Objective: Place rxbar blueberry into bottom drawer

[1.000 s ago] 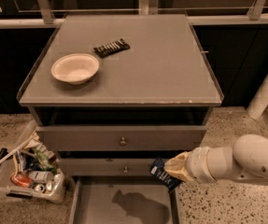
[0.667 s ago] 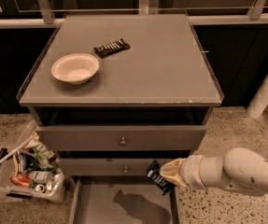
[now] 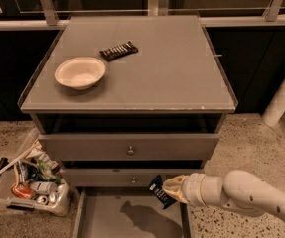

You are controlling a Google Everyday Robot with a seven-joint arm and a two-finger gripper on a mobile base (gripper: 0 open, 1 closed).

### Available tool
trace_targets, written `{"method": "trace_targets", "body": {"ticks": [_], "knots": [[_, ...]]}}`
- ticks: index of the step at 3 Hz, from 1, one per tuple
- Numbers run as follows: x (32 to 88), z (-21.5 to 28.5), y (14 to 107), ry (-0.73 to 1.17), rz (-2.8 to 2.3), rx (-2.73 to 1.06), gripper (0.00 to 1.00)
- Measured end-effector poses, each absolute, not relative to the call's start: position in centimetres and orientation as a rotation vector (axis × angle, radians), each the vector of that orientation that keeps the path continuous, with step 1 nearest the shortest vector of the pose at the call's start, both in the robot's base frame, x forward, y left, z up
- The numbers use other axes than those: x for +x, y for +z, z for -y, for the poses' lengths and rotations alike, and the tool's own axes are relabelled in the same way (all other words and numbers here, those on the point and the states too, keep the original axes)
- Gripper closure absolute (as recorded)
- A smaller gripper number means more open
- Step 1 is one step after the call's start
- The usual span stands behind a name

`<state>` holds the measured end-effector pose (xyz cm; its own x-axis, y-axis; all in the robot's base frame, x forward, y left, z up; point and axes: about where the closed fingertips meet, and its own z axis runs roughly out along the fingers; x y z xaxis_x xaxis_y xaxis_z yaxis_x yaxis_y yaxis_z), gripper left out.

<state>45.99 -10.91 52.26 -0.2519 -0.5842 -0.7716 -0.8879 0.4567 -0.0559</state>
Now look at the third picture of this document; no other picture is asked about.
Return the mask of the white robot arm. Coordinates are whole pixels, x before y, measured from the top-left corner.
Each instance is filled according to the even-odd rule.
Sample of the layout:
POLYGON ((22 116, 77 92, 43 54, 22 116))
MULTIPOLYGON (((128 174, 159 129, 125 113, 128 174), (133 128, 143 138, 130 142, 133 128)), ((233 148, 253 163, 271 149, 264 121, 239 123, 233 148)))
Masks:
POLYGON ((163 190, 194 207, 212 205, 247 216, 268 213, 285 222, 285 192, 246 171, 231 171, 224 177, 180 175, 165 180, 163 190))

